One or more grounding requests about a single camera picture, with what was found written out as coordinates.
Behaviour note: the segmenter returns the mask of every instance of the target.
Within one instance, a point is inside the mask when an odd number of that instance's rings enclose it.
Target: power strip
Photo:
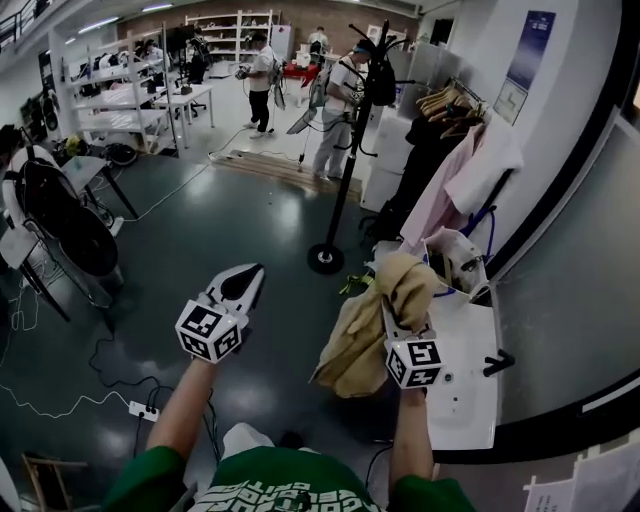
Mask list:
[[[129,414],[135,416],[136,418],[139,418],[140,414],[142,414],[143,419],[153,421],[155,423],[156,421],[158,421],[158,416],[160,415],[160,409],[147,407],[144,404],[139,404],[138,402],[134,402],[132,400],[131,403],[129,404]]]

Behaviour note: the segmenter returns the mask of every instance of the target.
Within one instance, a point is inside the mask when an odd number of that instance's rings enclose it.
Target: wooden plank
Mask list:
[[[291,165],[281,165],[283,161],[278,158],[263,157],[262,155],[248,154],[246,152],[232,152],[230,156],[221,158],[218,164],[252,174],[269,176],[271,178],[296,185],[307,190],[322,193],[337,194],[340,188],[339,182],[319,180],[314,178],[310,172],[298,171],[298,166],[294,162],[286,162]],[[347,199],[360,202],[361,182],[352,180],[347,193]]]

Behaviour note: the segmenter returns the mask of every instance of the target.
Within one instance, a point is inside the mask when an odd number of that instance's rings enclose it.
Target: black coat stand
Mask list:
[[[365,39],[369,39],[362,31],[356,28],[354,25],[349,25],[349,28],[355,30]],[[362,139],[364,132],[367,128],[367,122],[369,120],[369,114],[371,113],[371,107],[374,104],[374,98],[376,97],[376,91],[378,87],[381,87],[383,83],[383,62],[387,55],[387,52],[393,47],[405,42],[395,41],[395,37],[392,36],[387,41],[387,34],[389,32],[389,21],[384,22],[382,27],[382,34],[380,35],[380,41],[376,46],[375,52],[371,56],[371,62],[369,64],[369,73],[365,80],[364,96],[358,108],[358,115],[356,118],[355,129],[351,139],[351,144],[346,148],[335,146],[337,149],[351,149],[347,158],[347,165],[344,169],[344,175],[342,177],[342,183],[340,184],[340,190],[338,191],[338,197],[336,199],[335,207],[333,208],[333,215],[331,217],[331,223],[329,224],[329,232],[324,243],[314,245],[309,249],[307,254],[307,263],[309,267],[319,274],[335,274],[339,272],[344,265],[344,255],[336,246],[333,245],[338,231],[338,225],[340,224],[340,217],[342,215],[342,209],[344,208],[344,202],[347,198],[347,192],[349,191],[349,184],[353,175],[353,169],[356,165],[356,158],[358,149],[368,156],[377,156],[367,153],[362,149]],[[343,65],[347,68],[346,64],[342,61],[338,65]],[[356,73],[360,76],[357,70],[349,68],[352,73]]]

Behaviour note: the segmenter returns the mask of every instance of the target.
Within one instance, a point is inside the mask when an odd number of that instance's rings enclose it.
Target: light gray pants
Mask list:
[[[347,147],[349,145],[349,133],[351,126],[343,122],[344,114],[330,110],[322,110],[323,131],[322,142],[313,160],[313,174],[324,176],[324,168],[329,160],[329,176],[340,178],[342,176],[342,159],[345,151],[335,149],[334,146]]]

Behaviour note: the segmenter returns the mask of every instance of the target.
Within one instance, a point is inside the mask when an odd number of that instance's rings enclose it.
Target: green sleeve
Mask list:
[[[405,476],[396,483],[389,512],[474,512],[474,508],[455,480],[428,482]]]
[[[166,512],[186,491],[182,478],[186,462],[171,448],[159,446],[140,454],[109,491],[105,512]]]

